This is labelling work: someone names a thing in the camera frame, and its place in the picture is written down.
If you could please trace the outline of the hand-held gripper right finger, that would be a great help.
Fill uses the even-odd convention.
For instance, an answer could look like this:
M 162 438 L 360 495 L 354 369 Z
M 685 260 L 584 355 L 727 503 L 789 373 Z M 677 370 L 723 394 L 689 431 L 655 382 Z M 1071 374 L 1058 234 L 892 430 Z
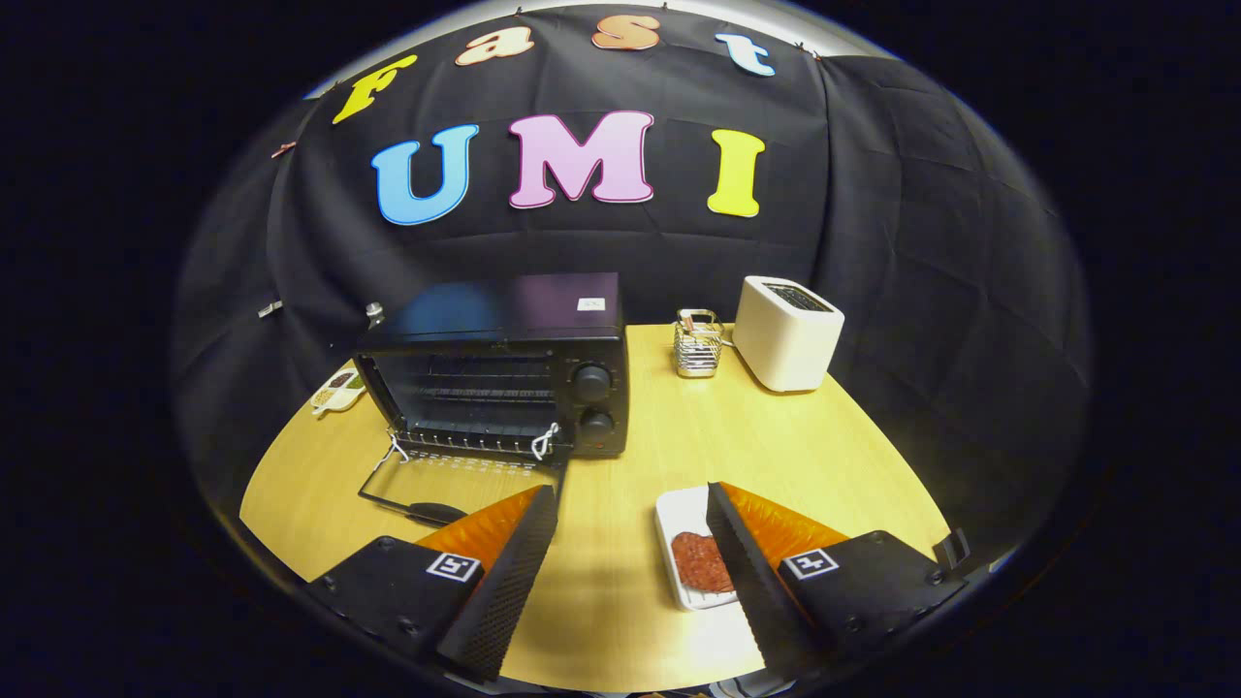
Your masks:
M 846 537 L 730 483 L 706 522 L 766 667 L 792 681 L 855 669 L 892 650 L 967 587 L 891 533 Z

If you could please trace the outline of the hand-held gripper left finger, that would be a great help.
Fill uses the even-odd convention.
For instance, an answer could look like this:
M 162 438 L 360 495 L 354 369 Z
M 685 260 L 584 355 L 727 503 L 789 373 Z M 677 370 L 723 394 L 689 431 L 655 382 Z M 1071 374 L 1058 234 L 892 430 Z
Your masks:
M 414 543 L 379 537 L 307 596 L 405 659 L 496 681 L 556 524 L 553 486 L 527 488 Z

